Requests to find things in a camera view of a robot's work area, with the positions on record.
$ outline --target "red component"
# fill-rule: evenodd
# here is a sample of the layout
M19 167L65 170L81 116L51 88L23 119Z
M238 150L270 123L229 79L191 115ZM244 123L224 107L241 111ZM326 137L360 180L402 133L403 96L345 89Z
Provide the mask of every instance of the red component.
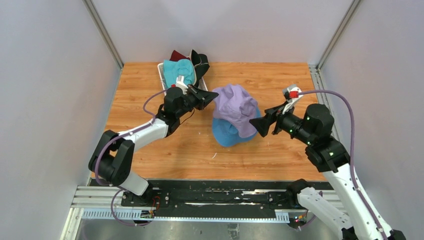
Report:
M291 91L288 95L291 99L296 99L296 98L299 97L299 92L298 91Z

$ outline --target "gray wall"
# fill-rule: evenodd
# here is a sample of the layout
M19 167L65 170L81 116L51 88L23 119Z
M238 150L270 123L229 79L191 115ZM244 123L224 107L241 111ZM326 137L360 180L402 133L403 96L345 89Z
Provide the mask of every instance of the gray wall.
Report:
M326 88L352 104L364 187L408 239L423 238L423 11L423 1L362 1L322 71ZM348 144L346 107L331 102Z
M190 49L213 62L316 64L352 0L94 0L124 62Z
M55 240L120 71L81 0L0 6L0 239Z

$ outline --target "dark red cloth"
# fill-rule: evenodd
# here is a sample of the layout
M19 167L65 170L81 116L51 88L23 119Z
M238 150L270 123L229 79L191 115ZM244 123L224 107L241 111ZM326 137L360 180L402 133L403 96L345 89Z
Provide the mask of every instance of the dark red cloth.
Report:
M190 58L188 58L188 57L186 57L186 56L182 55L181 53L179 53L179 52L177 52L177 51L174 50L172 52L171 58L169 60L170 61L173 61L173 62L178 62L181 59L188 59L188 60L190 60Z

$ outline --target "cable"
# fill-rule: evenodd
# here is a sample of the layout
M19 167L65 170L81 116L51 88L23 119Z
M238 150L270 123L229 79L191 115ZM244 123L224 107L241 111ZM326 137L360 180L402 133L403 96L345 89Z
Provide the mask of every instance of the cable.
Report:
M155 196L154 198L153 198L153 202L155 202L155 199L158 199L158 201L157 201L157 207L156 207L156 210L158 210L159 209L159 207L161 206L161 198L159 197L159 196Z
M191 118L193 116L193 114L195 114L195 108L193 108L193 112L191 113L191 115L189 117L187 117L186 119L184 119L184 121L182 121L182 123L180 124L180 126L183 125L183 123L185 121L187 121L189 118Z
M146 222L146 223L128 223L128 222L125 222L125 221L122 221L121 219L119 219L118 217L117 217L117 215L116 215L116 213L115 213L115 211L114 211L114 202L115 202L115 199L117 198L117 196L118 196L118 194L120 193L120 192L122 192L123 191L123 189L120 189L119 191L117 191L116 193L115 193L115 195L112 197L112 202L110 203L110 211L112 212L112 216L113 216L113 218L116 220L116 221L118 221L120 224L122 224L122 225L125 225L125 226L128 226L128 227L141 227L141 226L146 226L146 225L148 225L149 223L151 223L152 221L153 221L153 218L152 218L152 220L150 220L150 222Z
M276 204L278 204L279 202L281 202L281 201L283 201L283 202L286 202L287 201L287 198L285 197L285 198L282 198L282 199L280 199L280 200L278 200L278 201L276 201L276 202L273 202L273 203L271 203L272 205L276 205Z
M153 200L153 204L151 205L151 207L153 208L156 204L156 200L154 198L152 198L152 200Z
M154 97L156 97L157 95L159 95L159 94L162 94L162 93L164 93L166 90L162 90L162 91L160 91L160 92L158 92L158 93L155 93L155 94L153 94L151 97L149 97L147 100L146 100L146 102L144 103L144 105L143 105L143 110L146 112L146 113L148 113L148 114L150 114L151 116L152 116L152 119L151 119L151 122L150 122L150 124L146 124L146 125L143 125L143 126L141 126L141 127L139 127L139 128L137 128L137 129L135 129L134 131L132 131L132 133L136 133L136 132L138 132L138 131L141 131L141 130L143 130L143 129L146 129L146 128L148 128L148 127L150 127L150 126L152 126L153 125L153 123L155 123L155 120L156 120L156 115L153 113L153 112L150 112L150 111L148 111L147 109L146 109L146 105L147 105L147 103L150 101L150 100L152 100L152 98L154 98ZM100 166L100 160L102 159L102 157L103 157L103 154L105 154L105 152L106 152L106 150L108 149L108 147L110 146L110 145L112 145L112 143L113 142L115 142L115 141L117 141L117 140L119 140L119 139L121 139L121 138L125 138L125 137L127 137L127 136L129 136L131 134L131 132L127 132L127 133L124 133L124 134L121 134L121 135L118 135L118 136L116 136L116 137L114 137L114 138L112 138L112 140L110 140L104 147L103 147L103 149L100 151L100 154L98 155L98 157L97 157L97 160L96 160L96 162L95 162L95 167L94 167L94 176L95 176L95 181L100 185L100 186L108 186L109 184L106 182L106 181L104 181L104 180L101 180L100 178L99 178L99 166Z
M357 189L357 193L362 200L363 204L365 205L366 209L368 210L369 214L371 215L372 219L374 220L375 224L377 225L378 229L383 229L382 224L380 223L379 219L377 218L376 214L374 213L373 209L371 208L370 204L365 199L365 196L362 194L361 190L359 189L358 182L355 177L355 167L354 167L354 149L355 149L355 119L354 119L354 112L352 110L351 105L349 104L348 100L342 96L340 93L331 91L331 90L311 90L311 91L303 91L298 92L298 95L306 95L306 94L317 94L317 93L324 93L324 94L331 94L339 97L343 102L346 104L347 109L349 110L350 115L350 178L352 179L353 186L355 189ZM380 232L383 239L387 240L387 235L383 231Z

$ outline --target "clothing pile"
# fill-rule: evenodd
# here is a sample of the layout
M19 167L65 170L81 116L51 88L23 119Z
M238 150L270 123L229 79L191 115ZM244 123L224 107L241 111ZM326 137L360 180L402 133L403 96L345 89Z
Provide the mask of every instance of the clothing pile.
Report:
M188 56L173 51L169 60L163 61L163 76L167 88L177 82L178 76L184 76L185 85L199 86L199 80L209 69L208 57L191 50Z
M239 84L228 84L213 90L218 93L213 101L212 132L223 147L231 147L254 138L258 131L249 120L261 117L258 102Z
M191 50L188 56L173 51L169 60L163 61L166 88L174 87L178 76L184 76L185 85L199 87L200 79L209 69L208 57ZM228 84L213 90L219 94L213 101L212 132L223 147L252 140L257 130L249 120L261 117L258 102L239 84Z

